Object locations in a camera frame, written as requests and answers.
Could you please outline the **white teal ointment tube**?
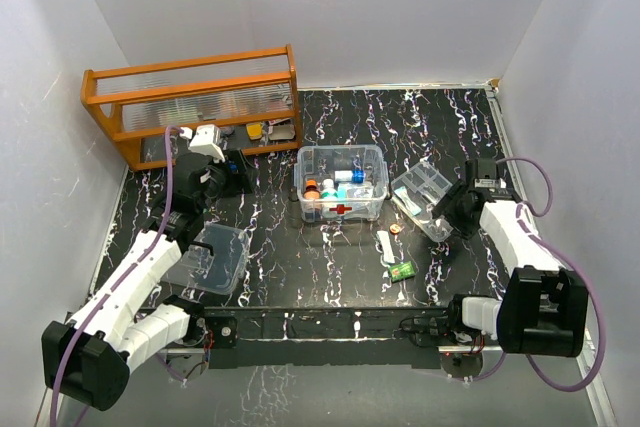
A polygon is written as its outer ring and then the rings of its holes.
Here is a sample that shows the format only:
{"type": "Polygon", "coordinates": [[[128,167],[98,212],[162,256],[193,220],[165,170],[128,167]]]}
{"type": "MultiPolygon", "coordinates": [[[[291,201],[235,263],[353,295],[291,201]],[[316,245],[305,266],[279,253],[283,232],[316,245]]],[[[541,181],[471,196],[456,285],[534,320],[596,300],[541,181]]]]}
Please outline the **white teal ointment tube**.
{"type": "Polygon", "coordinates": [[[417,216],[421,213],[422,208],[410,198],[408,190],[405,186],[401,186],[395,189],[394,194],[402,201],[411,215],[417,216]]]}

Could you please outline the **clear divider tray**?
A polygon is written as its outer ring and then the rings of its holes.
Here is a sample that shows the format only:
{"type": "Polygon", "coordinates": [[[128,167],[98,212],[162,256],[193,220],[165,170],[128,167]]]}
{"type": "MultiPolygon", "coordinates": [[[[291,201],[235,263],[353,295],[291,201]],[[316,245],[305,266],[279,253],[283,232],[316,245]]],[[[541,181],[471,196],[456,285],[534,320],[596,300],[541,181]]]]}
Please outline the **clear divider tray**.
{"type": "Polygon", "coordinates": [[[392,200],[432,241],[443,242],[451,235],[452,227],[444,218],[433,219],[431,211],[451,186],[452,183],[438,169],[426,159],[421,159],[391,182],[392,200]],[[394,190],[401,186],[407,188],[410,198],[422,208],[417,216],[411,215],[394,194],[394,190]]]}

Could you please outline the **brown bottle orange cap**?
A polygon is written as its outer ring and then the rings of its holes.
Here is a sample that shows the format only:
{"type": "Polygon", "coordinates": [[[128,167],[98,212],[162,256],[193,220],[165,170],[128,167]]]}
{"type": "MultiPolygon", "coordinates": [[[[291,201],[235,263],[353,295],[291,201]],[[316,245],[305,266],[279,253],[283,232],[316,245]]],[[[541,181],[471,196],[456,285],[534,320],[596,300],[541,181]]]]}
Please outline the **brown bottle orange cap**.
{"type": "Polygon", "coordinates": [[[321,192],[318,184],[314,179],[309,179],[305,183],[303,198],[306,200],[318,200],[321,198],[321,192]]]}

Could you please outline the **white bottle green band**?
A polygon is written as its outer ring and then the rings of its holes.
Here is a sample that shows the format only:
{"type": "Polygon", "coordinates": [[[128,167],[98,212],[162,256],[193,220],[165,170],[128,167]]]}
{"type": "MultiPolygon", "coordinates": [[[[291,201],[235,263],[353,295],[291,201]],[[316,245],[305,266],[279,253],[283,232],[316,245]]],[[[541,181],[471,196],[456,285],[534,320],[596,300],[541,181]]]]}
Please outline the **white bottle green band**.
{"type": "Polygon", "coordinates": [[[337,198],[338,192],[335,187],[335,183],[331,178],[324,179],[322,181],[321,198],[337,198]]]}

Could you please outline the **clear first aid box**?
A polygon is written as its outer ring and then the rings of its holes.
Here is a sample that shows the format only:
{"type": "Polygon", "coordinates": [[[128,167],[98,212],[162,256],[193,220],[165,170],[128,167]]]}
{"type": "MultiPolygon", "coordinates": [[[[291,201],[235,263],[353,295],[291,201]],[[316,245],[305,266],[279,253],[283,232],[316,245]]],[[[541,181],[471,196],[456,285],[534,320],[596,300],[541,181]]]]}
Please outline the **clear first aid box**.
{"type": "Polygon", "coordinates": [[[373,144],[305,146],[294,164],[294,186],[306,223],[375,221],[389,185],[383,152],[373,144]]]}

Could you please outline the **blue white spray can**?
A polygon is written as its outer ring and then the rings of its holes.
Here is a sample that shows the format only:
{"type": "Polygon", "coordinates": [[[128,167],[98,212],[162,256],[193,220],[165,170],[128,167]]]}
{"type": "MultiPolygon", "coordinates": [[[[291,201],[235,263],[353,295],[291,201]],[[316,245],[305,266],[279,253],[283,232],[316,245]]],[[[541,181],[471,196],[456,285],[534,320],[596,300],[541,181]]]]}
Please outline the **blue white spray can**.
{"type": "Polygon", "coordinates": [[[334,181],[336,183],[355,183],[361,184],[365,180],[363,170],[336,170],[334,172],[334,181]]]}

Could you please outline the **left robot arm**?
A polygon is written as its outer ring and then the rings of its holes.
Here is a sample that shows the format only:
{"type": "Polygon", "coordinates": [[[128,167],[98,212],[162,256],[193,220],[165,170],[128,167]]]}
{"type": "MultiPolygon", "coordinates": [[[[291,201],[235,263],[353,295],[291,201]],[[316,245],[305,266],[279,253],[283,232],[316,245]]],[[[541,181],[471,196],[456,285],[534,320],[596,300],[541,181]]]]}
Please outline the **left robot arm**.
{"type": "Polygon", "coordinates": [[[121,264],[80,310],[44,330],[44,378],[53,395],[105,411],[130,375],[167,345],[214,343],[196,301],[172,295],[142,320],[135,315],[171,269],[192,275],[200,288],[233,290],[248,241],[241,230],[206,224],[205,211],[211,201],[249,193],[248,168],[237,149],[220,161],[199,153],[177,157],[121,264]]]}

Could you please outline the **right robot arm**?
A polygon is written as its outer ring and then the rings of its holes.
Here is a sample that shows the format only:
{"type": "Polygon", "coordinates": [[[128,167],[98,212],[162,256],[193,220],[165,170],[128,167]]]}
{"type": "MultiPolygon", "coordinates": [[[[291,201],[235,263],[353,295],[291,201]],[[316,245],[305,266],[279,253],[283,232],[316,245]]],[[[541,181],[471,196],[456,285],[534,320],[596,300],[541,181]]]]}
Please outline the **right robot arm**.
{"type": "Polygon", "coordinates": [[[584,342],[588,290],[580,276],[543,247],[521,197],[501,184],[492,159],[472,159],[433,214],[465,240],[483,231],[507,268],[501,299],[457,294],[449,302],[447,335],[466,344],[480,333],[506,353],[573,358],[584,342]]]}

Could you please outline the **yellow item on shelf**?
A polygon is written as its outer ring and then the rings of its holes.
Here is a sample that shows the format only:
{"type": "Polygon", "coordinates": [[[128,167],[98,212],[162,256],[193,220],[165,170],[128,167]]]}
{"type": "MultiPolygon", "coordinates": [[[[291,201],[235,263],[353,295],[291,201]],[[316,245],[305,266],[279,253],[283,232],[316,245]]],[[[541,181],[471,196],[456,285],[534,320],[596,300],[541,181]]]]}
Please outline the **yellow item on shelf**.
{"type": "Polygon", "coordinates": [[[263,137],[263,124],[259,122],[248,123],[246,125],[246,132],[250,140],[260,140],[263,137]]]}

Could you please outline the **cardboard box on shelf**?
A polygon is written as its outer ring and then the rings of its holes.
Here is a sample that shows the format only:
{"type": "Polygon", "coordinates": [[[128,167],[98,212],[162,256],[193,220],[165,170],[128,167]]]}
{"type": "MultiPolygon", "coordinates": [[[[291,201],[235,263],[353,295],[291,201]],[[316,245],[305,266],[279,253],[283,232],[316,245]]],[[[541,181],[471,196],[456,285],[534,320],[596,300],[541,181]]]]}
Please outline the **cardboard box on shelf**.
{"type": "Polygon", "coordinates": [[[295,125],[291,119],[270,120],[266,130],[269,141],[291,141],[296,137],[295,125]]]}

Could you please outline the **green small packet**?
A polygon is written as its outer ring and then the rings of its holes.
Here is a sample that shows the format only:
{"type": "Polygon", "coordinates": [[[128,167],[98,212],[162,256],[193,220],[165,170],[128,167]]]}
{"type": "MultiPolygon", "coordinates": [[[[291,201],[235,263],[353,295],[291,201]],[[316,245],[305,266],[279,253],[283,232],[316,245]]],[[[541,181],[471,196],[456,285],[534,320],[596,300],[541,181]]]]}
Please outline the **green small packet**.
{"type": "Polygon", "coordinates": [[[393,283],[413,278],[417,270],[411,261],[398,263],[388,268],[390,279],[393,283]]]}

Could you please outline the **orange wooden shelf rack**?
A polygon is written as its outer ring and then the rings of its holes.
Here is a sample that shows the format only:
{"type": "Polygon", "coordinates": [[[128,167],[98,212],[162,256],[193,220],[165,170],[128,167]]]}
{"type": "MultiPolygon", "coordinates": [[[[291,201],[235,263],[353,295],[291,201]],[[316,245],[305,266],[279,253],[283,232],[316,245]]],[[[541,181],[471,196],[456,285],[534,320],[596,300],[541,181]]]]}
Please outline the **orange wooden shelf rack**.
{"type": "Polygon", "coordinates": [[[163,168],[148,149],[169,125],[236,127],[247,155],[303,144],[297,71],[291,45],[83,74],[82,105],[133,171],[163,168]],[[269,141],[270,120],[291,119],[296,137],[269,141]],[[252,141],[246,125],[263,124],[252,141]]]}

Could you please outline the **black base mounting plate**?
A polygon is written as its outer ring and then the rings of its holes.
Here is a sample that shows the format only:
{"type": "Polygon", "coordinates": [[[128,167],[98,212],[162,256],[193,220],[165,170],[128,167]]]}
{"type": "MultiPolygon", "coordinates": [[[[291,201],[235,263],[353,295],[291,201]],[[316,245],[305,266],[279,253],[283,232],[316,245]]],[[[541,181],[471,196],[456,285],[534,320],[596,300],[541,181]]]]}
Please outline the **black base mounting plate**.
{"type": "Polygon", "coordinates": [[[211,366],[408,365],[438,369],[448,355],[477,367],[495,341],[458,340],[444,307],[207,307],[211,366]]]}

